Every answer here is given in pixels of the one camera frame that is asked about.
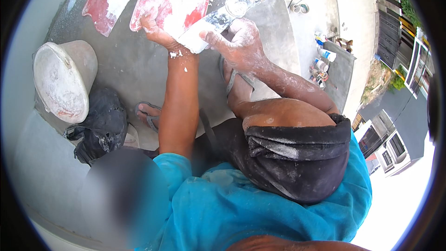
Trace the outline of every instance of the foot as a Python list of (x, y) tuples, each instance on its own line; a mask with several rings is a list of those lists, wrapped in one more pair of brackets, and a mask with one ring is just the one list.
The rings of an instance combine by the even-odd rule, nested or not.
[[(231, 79), (232, 67), (227, 63), (226, 60), (223, 61), (223, 75), (225, 83), (228, 84)], [(234, 79), (234, 86), (227, 96), (227, 104), (229, 108), (238, 116), (238, 107), (240, 104), (251, 101), (251, 94), (253, 92), (253, 87), (248, 84), (240, 75), (236, 75)]]
[[(147, 115), (146, 114), (151, 115), (151, 116), (158, 116), (161, 114), (161, 111), (159, 109), (152, 108), (148, 104), (141, 103), (138, 105), (138, 109), (139, 109), (139, 111), (137, 112), (137, 115), (138, 115), (139, 120), (141, 120), (142, 123), (144, 123), (149, 128), (150, 128), (150, 126), (147, 123)], [(153, 122), (153, 125), (155, 125), (155, 127), (158, 128), (159, 120), (153, 119), (152, 122)]]

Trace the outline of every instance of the dirt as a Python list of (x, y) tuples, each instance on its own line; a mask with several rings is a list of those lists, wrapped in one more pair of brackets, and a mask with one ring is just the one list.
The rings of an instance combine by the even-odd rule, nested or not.
[(380, 61), (375, 60), (370, 66), (367, 83), (361, 97), (361, 104), (371, 103), (379, 95), (387, 91), (387, 87), (392, 77), (392, 71)]

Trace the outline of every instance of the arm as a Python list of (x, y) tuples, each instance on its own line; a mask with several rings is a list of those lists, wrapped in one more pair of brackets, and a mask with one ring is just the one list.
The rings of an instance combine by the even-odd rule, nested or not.
[(159, 123), (160, 154), (171, 152), (190, 159), (198, 126), (198, 55), (160, 29), (157, 10), (141, 19), (147, 39), (168, 51), (166, 93)]
[(265, 56), (259, 30), (253, 21), (236, 19), (228, 31), (234, 35), (231, 42), (213, 31), (202, 31), (200, 36), (219, 51), (231, 67), (255, 76), (281, 97), (304, 101), (327, 114), (339, 113), (322, 89), (273, 64)]

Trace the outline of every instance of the man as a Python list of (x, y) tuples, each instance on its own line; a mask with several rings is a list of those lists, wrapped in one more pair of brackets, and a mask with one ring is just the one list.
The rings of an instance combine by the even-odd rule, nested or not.
[[(153, 161), (169, 184), (171, 209), (141, 250), (356, 250), (345, 243), (302, 243), (351, 241), (371, 205), (364, 156), (333, 101), (272, 64), (254, 22), (237, 19), (229, 27), (231, 41), (200, 33), (224, 58), (227, 101), (237, 117), (213, 128), (218, 148), (202, 147), (209, 141), (195, 140), (198, 55), (160, 29), (156, 16), (151, 10), (141, 19), (147, 38), (177, 56), (168, 58), (162, 109), (140, 103), (137, 116), (159, 132)], [(251, 102), (254, 77), (282, 98)], [(193, 159), (209, 153), (218, 165), (192, 176)]]

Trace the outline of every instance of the forearm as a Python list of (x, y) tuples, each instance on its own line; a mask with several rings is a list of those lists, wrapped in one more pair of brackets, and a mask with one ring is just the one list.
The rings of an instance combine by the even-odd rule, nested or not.
[(197, 125), (198, 55), (185, 48), (169, 50), (158, 134), (160, 153), (171, 152), (190, 158)]
[(336, 104), (320, 87), (269, 60), (258, 66), (253, 75), (283, 98), (304, 101), (327, 114), (339, 113)]

